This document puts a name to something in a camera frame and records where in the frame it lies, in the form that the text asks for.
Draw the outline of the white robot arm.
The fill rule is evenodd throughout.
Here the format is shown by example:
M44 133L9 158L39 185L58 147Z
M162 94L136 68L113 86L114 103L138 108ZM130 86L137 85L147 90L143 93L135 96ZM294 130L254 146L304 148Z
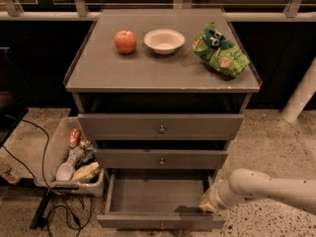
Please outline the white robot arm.
M237 169L226 180L212 184L201 196L198 207L215 212L265 198L315 215L316 181L272 178L262 172Z

